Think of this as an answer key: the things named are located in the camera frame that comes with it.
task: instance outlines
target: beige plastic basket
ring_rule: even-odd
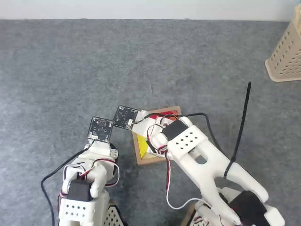
[[[273,81],[301,80],[301,4],[265,65]]]

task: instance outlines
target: gray carpet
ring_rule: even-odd
[[[251,100],[238,162],[269,192],[286,225],[300,225],[301,82],[274,83],[264,60],[287,23],[191,20],[0,21],[0,222],[50,225],[40,180],[86,140],[91,116],[119,104],[179,105],[209,114],[230,156],[247,82]],[[201,116],[193,122],[206,134]],[[138,167],[131,133],[115,128],[121,179],[109,188],[130,226],[179,225],[165,200],[166,164]],[[172,164],[170,200],[199,190]],[[46,183],[55,206],[62,175]],[[218,186],[230,184],[217,180]]]

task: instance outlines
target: robotic arm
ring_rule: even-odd
[[[113,121],[93,117],[87,150],[64,167],[59,226],[102,226],[108,220],[110,196],[105,187],[119,180],[118,151],[109,143],[112,127]],[[108,184],[117,170],[118,179]]]
[[[263,205],[269,198],[264,187],[238,163],[232,164],[227,179],[241,185],[245,191],[237,193],[232,189],[216,187],[214,179],[224,176],[230,160],[187,117],[180,117],[175,121],[164,117],[152,119],[147,117],[147,112],[141,111],[137,118],[136,121],[140,122],[133,124],[132,131],[147,137],[150,146],[147,152],[160,157],[166,156],[167,161],[174,160],[200,189],[204,201],[196,204],[196,210],[209,219],[210,225],[285,224],[276,208]],[[195,161],[200,155],[206,163],[199,164]],[[233,202],[226,203],[226,196]]]

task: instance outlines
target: circuit board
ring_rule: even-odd
[[[130,130],[137,114],[137,109],[120,105],[114,116],[114,126]]]
[[[88,138],[108,143],[112,133],[114,122],[109,119],[92,117]]]

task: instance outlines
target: white wall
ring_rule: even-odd
[[[0,0],[0,18],[288,21],[298,3],[299,0]]]

